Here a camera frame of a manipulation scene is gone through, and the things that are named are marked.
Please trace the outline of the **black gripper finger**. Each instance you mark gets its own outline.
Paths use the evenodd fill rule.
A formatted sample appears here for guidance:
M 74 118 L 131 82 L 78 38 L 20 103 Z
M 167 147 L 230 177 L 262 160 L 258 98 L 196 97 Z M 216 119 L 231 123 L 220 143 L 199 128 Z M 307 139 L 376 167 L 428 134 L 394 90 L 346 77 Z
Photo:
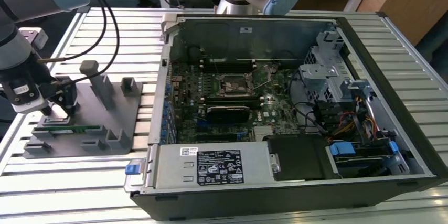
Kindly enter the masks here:
M 43 113 L 44 116 L 50 116 L 52 114 L 52 102 L 48 101 L 48 99 L 44 99 L 44 105 L 43 108 L 40 109 L 40 112 Z
M 78 110 L 78 92 L 62 94 L 59 98 L 60 107 L 67 115 L 74 115 Z

